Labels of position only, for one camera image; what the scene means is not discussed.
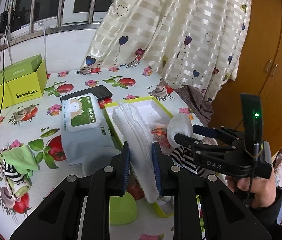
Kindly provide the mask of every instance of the curtain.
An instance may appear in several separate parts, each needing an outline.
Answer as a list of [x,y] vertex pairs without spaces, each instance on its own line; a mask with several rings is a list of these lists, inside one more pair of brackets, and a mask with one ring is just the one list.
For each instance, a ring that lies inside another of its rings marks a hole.
[[148,62],[173,88],[195,87],[212,101],[235,80],[251,0],[114,0],[81,71]]

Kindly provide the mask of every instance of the cabinet handle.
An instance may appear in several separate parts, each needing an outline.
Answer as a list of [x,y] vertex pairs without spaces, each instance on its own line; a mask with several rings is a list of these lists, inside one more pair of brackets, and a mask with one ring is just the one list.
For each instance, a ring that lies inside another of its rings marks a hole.
[[275,73],[275,70],[277,69],[277,66],[278,66],[278,64],[274,64],[274,66],[273,66],[273,68],[271,69],[271,72],[270,72],[270,77],[274,76],[274,73]]
[[266,65],[265,70],[264,70],[265,73],[268,73],[271,62],[272,62],[272,59],[268,60],[267,65]]

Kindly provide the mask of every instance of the window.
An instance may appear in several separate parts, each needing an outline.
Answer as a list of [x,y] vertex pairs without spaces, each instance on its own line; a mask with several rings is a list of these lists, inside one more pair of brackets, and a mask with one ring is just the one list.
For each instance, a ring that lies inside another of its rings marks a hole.
[[[89,11],[92,0],[62,0],[63,11],[59,14],[59,20],[61,19],[61,26],[73,25],[77,28],[97,28],[106,12],[108,11],[113,0],[95,0],[93,21],[89,22]],[[33,27],[34,34],[30,33],[31,25],[31,5],[32,0],[0,0],[0,33],[3,33],[7,24],[7,15],[9,5],[13,5],[14,13],[11,15],[11,34],[8,35],[10,43],[13,41],[17,43],[18,38],[22,38],[22,41],[27,38],[34,38],[43,34],[42,25],[49,32],[57,32],[58,11],[60,0],[35,0],[34,12],[33,12]]]

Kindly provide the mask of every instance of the smartphone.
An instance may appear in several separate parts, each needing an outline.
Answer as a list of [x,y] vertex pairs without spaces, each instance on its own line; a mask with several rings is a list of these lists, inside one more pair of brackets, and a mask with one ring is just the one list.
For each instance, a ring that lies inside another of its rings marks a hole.
[[98,101],[102,101],[104,99],[111,98],[113,96],[110,90],[108,90],[105,86],[100,85],[100,86],[80,90],[80,91],[77,91],[77,92],[74,92],[74,93],[71,93],[65,96],[61,96],[60,100],[62,102],[70,98],[83,96],[89,93],[92,93],[93,95],[95,95],[98,98]]

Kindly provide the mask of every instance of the tablecloth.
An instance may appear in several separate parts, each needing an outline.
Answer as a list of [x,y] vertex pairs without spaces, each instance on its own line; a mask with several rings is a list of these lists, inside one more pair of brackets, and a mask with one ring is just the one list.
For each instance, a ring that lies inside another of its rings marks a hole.
[[[62,149],[60,96],[98,85],[113,93],[111,99],[100,102],[101,107],[109,102],[155,96],[172,115],[187,113],[192,124],[201,125],[177,93],[143,61],[134,67],[85,68],[48,75],[43,97],[3,109],[0,115],[0,150],[33,145],[29,142],[36,141],[41,146],[32,147],[33,154],[37,156],[40,148],[50,146],[48,153],[54,159],[49,166],[44,160],[39,163],[39,171],[34,171],[31,177],[29,192],[12,208],[2,201],[1,188],[5,183],[0,177],[0,234],[6,240],[66,176],[83,177],[82,165],[69,166]],[[111,240],[173,239],[173,217],[159,218],[144,199],[137,201],[137,208],[138,216],[133,223],[110,227]]]

